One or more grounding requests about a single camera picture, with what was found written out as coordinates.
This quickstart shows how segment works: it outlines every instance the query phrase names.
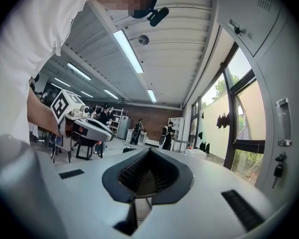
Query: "fluorescent light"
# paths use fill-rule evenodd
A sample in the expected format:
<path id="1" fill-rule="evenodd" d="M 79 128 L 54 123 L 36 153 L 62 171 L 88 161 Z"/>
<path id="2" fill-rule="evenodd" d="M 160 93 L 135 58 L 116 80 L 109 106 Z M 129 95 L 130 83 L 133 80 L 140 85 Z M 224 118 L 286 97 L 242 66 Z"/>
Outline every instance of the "fluorescent light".
<path id="1" fill-rule="evenodd" d="M 70 67 L 73 71 L 77 72 L 79 75 L 83 76 L 85 79 L 87 79 L 89 81 L 91 80 L 91 78 L 89 76 L 87 76 L 86 74 L 84 74 L 83 72 L 81 72 L 79 69 L 77 69 L 71 63 L 68 63 L 68 67 Z"/>
<path id="2" fill-rule="evenodd" d="M 87 95 L 88 97 L 91 97 L 91 98 L 93 98 L 91 95 L 89 95 L 89 94 L 86 94 L 86 93 L 85 93 L 85 92 L 83 92 L 83 91 L 81 91 L 81 93 L 83 93 L 83 94 Z"/>
<path id="3" fill-rule="evenodd" d="M 57 86 L 57 85 L 55 85 L 55 84 L 53 84 L 53 83 L 51 83 L 51 85 L 53 85 L 53 86 L 55 86 L 55 87 L 57 87 L 57 88 L 63 90 L 63 88 L 61 88 L 61 87 L 59 87 L 59 86 Z"/>
<path id="4" fill-rule="evenodd" d="M 155 98 L 153 90 L 148 90 L 148 93 L 149 93 L 149 97 L 152 100 L 152 102 L 156 103 L 156 98 Z"/>
<path id="5" fill-rule="evenodd" d="M 56 81 L 58 81 L 58 82 L 60 82 L 60 83 L 62 83 L 62 84 L 64 84 L 64 85 L 66 85 L 66 86 L 68 86 L 68 87 L 70 87 L 70 85 L 69 84 L 67 84 L 67 83 L 65 83 L 65 82 L 62 82 L 61 80 L 59 80 L 58 78 L 54 78 Z"/>
<path id="6" fill-rule="evenodd" d="M 113 35 L 116 38 L 116 40 L 118 41 L 118 43 L 120 44 L 121 48 L 124 50 L 127 57 L 129 58 L 135 71 L 138 74 L 143 73 L 143 69 L 134 53 L 134 50 L 132 49 L 130 42 L 128 41 L 126 35 L 124 34 L 123 30 L 117 31 Z"/>
<path id="7" fill-rule="evenodd" d="M 110 96 L 114 97 L 115 99 L 119 99 L 117 96 L 115 96 L 114 94 L 112 94 L 110 91 L 108 90 L 104 90 L 106 93 L 108 93 Z"/>

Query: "person in white shirt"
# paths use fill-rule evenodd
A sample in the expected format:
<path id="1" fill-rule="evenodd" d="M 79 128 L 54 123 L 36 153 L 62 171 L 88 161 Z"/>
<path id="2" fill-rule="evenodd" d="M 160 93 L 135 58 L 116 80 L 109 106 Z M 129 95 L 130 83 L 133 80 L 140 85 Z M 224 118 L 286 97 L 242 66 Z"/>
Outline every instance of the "person in white shirt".
<path id="1" fill-rule="evenodd" d="M 29 143 L 28 121 L 59 135 L 49 107 L 29 88 L 46 61 L 60 56 L 87 0 L 20 0 L 0 30 L 0 134 Z M 108 9 L 143 10 L 149 0 L 97 0 Z"/>

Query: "floor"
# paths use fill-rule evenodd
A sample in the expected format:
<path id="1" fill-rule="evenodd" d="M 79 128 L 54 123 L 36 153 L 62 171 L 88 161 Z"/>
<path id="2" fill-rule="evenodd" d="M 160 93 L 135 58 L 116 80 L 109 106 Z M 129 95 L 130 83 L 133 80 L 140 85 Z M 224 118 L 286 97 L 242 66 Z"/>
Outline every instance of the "floor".
<path id="1" fill-rule="evenodd" d="M 45 142 L 30 142 L 30 145 L 33 147 L 34 150 L 37 151 L 42 151 L 47 153 L 48 155 L 52 154 L 52 147 L 45 147 Z M 127 144 L 127 142 L 125 140 L 122 139 L 118 139 L 118 138 L 114 138 L 112 141 L 107 142 L 106 143 L 106 148 L 103 152 L 103 157 L 109 157 L 109 156 L 114 156 L 117 154 L 121 154 L 123 153 L 123 149 L 124 148 L 140 148 L 141 146 L 137 146 L 134 144 Z M 84 156 L 86 157 L 86 153 L 87 153 L 87 147 L 86 146 L 82 146 L 80 148 L 80 156 Z M 77 147 L 74 147 L 73 151 L 71 151 L 72 154 L 72 158 L 71 158 L 71 162 L 82 162 L 82 159 L 78 159 L 76 158 L 76 151 L 77 151 Z M 92 154 L 91 159 L 98 159 L 100 158 L 98 155 L 96 154 Z M 58 153 L 55 156 L 55 163 L 56 164 L 63 164 L 63 163 L 68 163 L 68 155 L 66 151 L 62 151 L 62 153 Z"/>

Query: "locker vent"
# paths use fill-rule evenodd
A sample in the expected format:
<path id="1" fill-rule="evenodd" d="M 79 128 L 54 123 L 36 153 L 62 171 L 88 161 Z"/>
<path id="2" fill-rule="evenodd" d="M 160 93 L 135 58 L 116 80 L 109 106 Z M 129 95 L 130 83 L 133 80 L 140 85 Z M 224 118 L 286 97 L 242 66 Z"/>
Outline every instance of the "locker vent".
<path id="1" fill-rule="evenodd" d="M 258 0 L 257 6 L 269 12 L 273 0 Z"/>

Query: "window frame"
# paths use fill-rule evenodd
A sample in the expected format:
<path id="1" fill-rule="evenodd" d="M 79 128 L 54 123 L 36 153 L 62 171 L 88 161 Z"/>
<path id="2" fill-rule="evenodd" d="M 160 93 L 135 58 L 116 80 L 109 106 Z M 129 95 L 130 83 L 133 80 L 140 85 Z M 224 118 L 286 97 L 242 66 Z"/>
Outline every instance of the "window frame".
<path id="1" fill-rule="evenodd" d="M 233 84 L 233 80 L 228 68 L 228 65 L 232 58 L 235 56 L 237 50 L 239 49 L 238 44 L 235 42 L 230 49 L 226 59 L 224 62 L 220 64 L 220 68 L 217 71 L 216 75 L 214 76 L 213 80 L 209 83 L 205 91 L 198 97 L 198 99 L 194 102 L 192 105 L 192 115 L 193 111 L 195 109 L 196 103 L 198 103 L 198 113 L 191 116 L 190 118 L 190 125 L 192 123 L 193 119 L 198 118 L 197 120 L 197 128 L 196 128 L 196 135 L 189 135 L 188 140 L 190 141 L 191 137 L 195 138 L 194 141 L 194 148 L 196 148 L 197 144 L 197 136 L 198 136 L 198 129 L 199 129 L 199 114 L 201 111 L 201 105 L 202 105 L 202 98 L 203 96 L 209 91 L 209 89 L 215 84 L 215 82 L 219 79 L 221 74 L 224 75 L 225 84 L 226 84 L 226 90 L 227 90 L 227 96 L 228 96 L 228 103 L 229 103 L 229 136 L 228 136 L 228 146 L 227 146 L 227 153 L 224 161 L 224 167 L 231 170 L 236 149 L 238 150 L 244 150 L 249 151 L 253 153 L 263 154 L 265 149 L 265 140 L 240 140 L 236 139 L 237 135 L 237 109 L 236 109 L 236 102 L 237 102 L 237 95 L 248 88 L 251 84 L 253 84 L 257 79 L 254 74 L 253 69 L 251 68 L 244 77 L 242 77 L 235 85 Z"/>

